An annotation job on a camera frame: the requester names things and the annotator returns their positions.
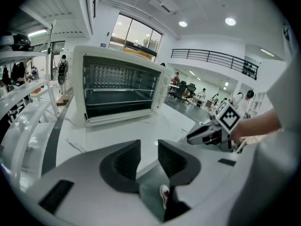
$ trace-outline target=railing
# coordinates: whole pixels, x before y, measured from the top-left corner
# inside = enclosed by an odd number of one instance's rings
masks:
[[[257,80],[258,66],[232,55],[203,49],[175,48],[171,58],[195,59],[222,65]]]

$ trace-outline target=black slot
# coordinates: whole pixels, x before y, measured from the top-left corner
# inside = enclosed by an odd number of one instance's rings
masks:
[[[234,167],[234,165],[236,163],[236,161],[232,161],[232,160],[225,159],[225,158],[221,158],[220,160],[218,160],[218,162],[224,163],[224,164],[232,166],[232,167]]]
[[[39,205],[49,213],[54,214],[73,185],[73,182],[60,180],[39,202]]]

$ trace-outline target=window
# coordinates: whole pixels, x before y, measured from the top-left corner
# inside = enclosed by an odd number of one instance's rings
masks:
[[[119,14],[109,48],[130,48],[153,56],[154,61],[162,35],[130,17]]]

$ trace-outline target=gray floor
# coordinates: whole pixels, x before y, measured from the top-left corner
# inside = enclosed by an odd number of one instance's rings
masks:
[[[189,105],[187,101],[179,101],[171,95],[165,98],[164,103],[170,106],[171,108],[177,110],[178,112],[182,113],[183,115],[186,115],[188,118],[192,119],[197,124],[199,124],[200,122],[204,124],[209,122],[210,120],[208,112],[197,107],[195,103],[193,105]]]

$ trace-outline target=ceiling light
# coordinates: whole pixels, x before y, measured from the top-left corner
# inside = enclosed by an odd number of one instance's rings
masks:
[[[234,26],[236,24],[236,21],[234,20],[234,18],[231,18],[231,17],[227,17],[225,22],[227,25],[230,25],[230,26]]]
[[[182,27],[186,27],[186,26],[187,26],[187,23],[184,22],[184,21],[181,21],[181,22],[179,22],[179,25],[182,26]]]
[[[269,53],[268,51],[265,51],[264,49],[260,49],[262,52],[265,52],[266,54],[268,54],[268,55],[271,55],[272,57],[274,57],[274,55],[273,54],[271,54],[271,53]]]
[[[31,37],[31,36],[38,35],[38,34],[44,33],[44,32],[47,32],[47,31],[45,29],[42,29],[42,30],[39,30],[39,31],[36,31],[36,32],[32,32],[32,33],[28,34],[27,36]]]

